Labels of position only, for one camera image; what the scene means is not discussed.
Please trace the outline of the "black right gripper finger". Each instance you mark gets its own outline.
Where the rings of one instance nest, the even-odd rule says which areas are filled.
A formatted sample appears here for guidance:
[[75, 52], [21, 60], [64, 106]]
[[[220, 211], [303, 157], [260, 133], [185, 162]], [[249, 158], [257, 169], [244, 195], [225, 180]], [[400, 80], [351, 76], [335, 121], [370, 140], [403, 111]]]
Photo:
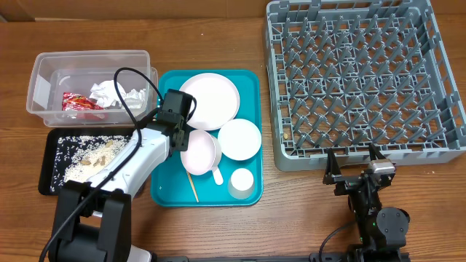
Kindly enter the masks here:
[[368, 146], [368, 151], [369, 151], [369, 156], [370, 156], [371, 161], [386, 159], [386, 157], [380, 152], [380, 150], [373, 143], [371, 143]]
[[329, 148], [327, 150], [327, 165], [325, 168], [325, 176], [331, 175], [341, 175], [341, 170], [339, 168], [333, 149]]

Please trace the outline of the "white bowl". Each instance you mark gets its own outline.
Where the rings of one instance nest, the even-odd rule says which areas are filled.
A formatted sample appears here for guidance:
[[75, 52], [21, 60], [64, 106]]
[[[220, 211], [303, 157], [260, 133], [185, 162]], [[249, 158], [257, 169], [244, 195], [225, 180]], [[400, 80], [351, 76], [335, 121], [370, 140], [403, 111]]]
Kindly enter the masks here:
[[222, 153], [235, 161], [254, 157], [261, 148], [261, 131], [247, 119], [233, 119], [218, 132]]

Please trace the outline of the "bowl with rice and nuts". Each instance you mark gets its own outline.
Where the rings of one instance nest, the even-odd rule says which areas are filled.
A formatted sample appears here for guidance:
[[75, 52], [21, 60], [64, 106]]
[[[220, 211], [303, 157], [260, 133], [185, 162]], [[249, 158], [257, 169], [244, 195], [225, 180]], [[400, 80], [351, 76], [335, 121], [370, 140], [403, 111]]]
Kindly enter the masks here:
[[204, 175], [212, 171], [214, 176], [218, 176], [221, 175], [218, 168], [221, 156], [217, 138], [204, 130], [194, 130], [189, 134], [188, 149], [181, 152], [181, 161], [192, 175]]

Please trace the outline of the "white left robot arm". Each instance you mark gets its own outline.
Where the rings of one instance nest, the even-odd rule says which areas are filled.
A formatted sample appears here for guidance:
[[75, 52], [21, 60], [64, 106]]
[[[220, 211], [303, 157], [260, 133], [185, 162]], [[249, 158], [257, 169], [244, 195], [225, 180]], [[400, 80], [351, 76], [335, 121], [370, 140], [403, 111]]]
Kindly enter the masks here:
[[131, 242], [132, 201], [152, 171], [188, 148], [188, 120], [197, 107], [185, 92], [168, 90], [159, 108], [136, 125], [130, 142], [98, 174], [61, 188], [52, 236], [42, 258], [50, 261], [155, 261]]

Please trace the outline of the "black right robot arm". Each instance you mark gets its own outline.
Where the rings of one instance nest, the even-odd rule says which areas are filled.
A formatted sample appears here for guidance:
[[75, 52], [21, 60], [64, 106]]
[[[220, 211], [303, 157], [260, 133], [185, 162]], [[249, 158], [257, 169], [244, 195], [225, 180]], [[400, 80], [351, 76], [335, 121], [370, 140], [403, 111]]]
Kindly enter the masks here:
[[[332, 148], [327, 150], [323, 183], [335, 185], [334, 194], [348, 196], [349, 209], [355, 220], [332, 231], [320, 246], [319, 261], [409, 261], [409, 254], [400, 249], [406, 245], [409, 214], [396, 207], [383, 207], [379, 191], [392, 184], [395, 165], [375, 145], [368, 147], [370, 162], [358, 176], [343, 176]], [[324, 253], [326, 243], [340, 231], [357, 225], [360, 243], [350, 245], [344, 253]]]

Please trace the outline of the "white napkin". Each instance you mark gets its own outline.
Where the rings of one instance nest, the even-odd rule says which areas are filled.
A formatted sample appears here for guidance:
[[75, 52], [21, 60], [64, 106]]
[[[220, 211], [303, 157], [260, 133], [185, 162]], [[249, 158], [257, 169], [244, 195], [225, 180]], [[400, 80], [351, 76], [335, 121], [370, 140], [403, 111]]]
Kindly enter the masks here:
[[90, 91], [90, 99], [94, 100], [101, 108], [122, 106], [114, 86], [114, 80], [94, 84]]
[[132, 89], [125, 95], [124, 102], [135, 118], [142, 116], [146, 107], [146, 91], [144, 89], [138, 91], [136, 89]]

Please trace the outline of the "red snack wrapper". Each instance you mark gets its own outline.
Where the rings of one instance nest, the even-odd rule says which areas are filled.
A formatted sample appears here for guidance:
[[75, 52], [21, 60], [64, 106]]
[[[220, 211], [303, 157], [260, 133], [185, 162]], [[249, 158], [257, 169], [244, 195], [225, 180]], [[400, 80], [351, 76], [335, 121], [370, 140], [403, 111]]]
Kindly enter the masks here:
[[71, 118], [74, 119], [88, 119], [97, 121], [106, 118], [106, 114], [84, 113], [84, 111], [99, 111], [103, 110], [103, 108], [94, 103], [89, 98], [72, 92], [63, 93], [62, 110], [76, 111], [75, 114], [71, 115]]

